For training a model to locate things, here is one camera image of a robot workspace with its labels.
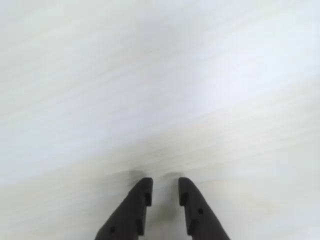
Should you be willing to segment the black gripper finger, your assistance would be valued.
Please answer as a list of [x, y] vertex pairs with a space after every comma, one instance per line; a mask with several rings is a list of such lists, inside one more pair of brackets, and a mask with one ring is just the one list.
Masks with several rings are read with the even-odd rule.
[[184, 207], [186, 232], [193, 240], [228, 240], [222, 224], [201, 191], [187, 177], [178, 179], [179, 205]]
[[96, 240], [137, 240], [145, 233], [147, 208], [152, 205], [153, 179], [143, 177], [97, 232]]

